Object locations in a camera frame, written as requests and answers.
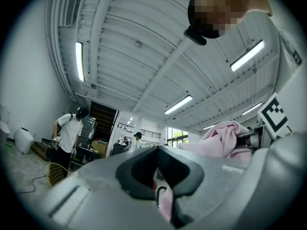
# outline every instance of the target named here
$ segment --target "fluorescent light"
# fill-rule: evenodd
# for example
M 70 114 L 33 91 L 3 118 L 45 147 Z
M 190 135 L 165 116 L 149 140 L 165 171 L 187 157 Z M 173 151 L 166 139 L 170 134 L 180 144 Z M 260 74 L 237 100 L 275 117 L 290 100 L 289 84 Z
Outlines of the fluorescent light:
M 256 54 L 258 54 L 264 48 L 264 46 L 264 41 L 260 40 L 259 42 L 257 42 L 248 52 L 246 52 L 244 55 L 242 55 L 239 59 L 237 59 L 234 63 L 230 65 L 231 70 L 238 70 L 246 62 L 252 59 Z
M 251 112 L 252 110 L 256 109 L 257 107 L 260 107 L 261 104 L 262 104 L 262 103 L 260 102 L 259 104 L 255 105 L 254 107 L 248 109 L 246 112 L 242 113 L 242 115 L 245 115 L 245 114 Z
M 83 43 L 76 43 L 76 60 L 80 81 L 84 82 L 83 74 Z
M 212 128 L 212 127 L 215 126 L 215 125 L 210 125 L 210 126 L 208 126 L 208 127 L 203 128 L 202 130 L 210 129 L 210 128 Z
M 176 105 L 174 105 L 173 107 L 171 107 L 170 109 L 168 109 L 164 114 L 169 115 L 170 113 L 172 113 L 173 111 L 177 110 L 178 108 L 182 107 L 184 104 L 188 103 L 190 100 L 192 100 L 192 96 L 188 95 L 186 96 L 183 100 L 181 100 L 180 102 L 178 102 Z

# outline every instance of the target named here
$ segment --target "yellow basket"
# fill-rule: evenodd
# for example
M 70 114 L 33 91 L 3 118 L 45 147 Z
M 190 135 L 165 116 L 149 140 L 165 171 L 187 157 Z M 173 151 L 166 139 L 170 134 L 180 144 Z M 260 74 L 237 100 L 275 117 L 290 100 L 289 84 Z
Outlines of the yellow basket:
M 70 175 L 68 170 L 57 163 L 50 163 L 47 166 L 47 180 L 51 187 L 65 179 L 63 170 L 67 171 L 67 176 Z

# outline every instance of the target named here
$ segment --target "balcony railing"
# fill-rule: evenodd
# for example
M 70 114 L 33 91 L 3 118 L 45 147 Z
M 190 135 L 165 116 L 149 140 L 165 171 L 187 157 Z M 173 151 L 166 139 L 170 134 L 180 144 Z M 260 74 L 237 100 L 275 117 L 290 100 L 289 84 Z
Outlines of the balcony railing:
M 132 133 L 132 134 L 134 133 L 134 127 L 133 126 L 129 126 L 129 125 L 126 125 L 126 124 L 118 123 L 117 127 L 125 129 L 128 133 Z M 151 138 L 155 138 L 155 139 L 160 139 L 161 138 L 161 134 L 160 133 L 155 133 L 155 132 L 144 130 L 144 129 L 141 129 L 141 134 L 144 137 L 151 137 Z

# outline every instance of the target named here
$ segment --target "pink towel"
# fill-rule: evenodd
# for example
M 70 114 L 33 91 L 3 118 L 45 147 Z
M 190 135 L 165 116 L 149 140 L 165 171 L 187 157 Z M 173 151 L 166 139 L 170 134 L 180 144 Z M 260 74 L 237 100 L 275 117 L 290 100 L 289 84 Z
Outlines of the pink towel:
M 206 156 L 235 158 L 250 161 L 252 150 L 234 149 L 236 137 L 248 133 L 248 129 L 235 121 L 221 122 L 211 129 L 198 142 L 180 143 L 179 148 Z M 173 192 L 170 188 L 163 195 L 160 212 L 167 221 L 170 221 L 173 203 Z

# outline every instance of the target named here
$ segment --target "smoke detector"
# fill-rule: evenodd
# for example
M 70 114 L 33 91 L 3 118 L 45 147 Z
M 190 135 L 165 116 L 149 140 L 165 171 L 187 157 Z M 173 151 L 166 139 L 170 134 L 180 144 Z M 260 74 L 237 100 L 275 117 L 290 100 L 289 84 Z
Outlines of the smoke detector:
M 136 48 L 140 48 L 140 47 L 141 47 L 141 43 L 140 43 L 140 42 L 135 42 L 135 43 L 134 43 L 134 46 L 135 46 Z

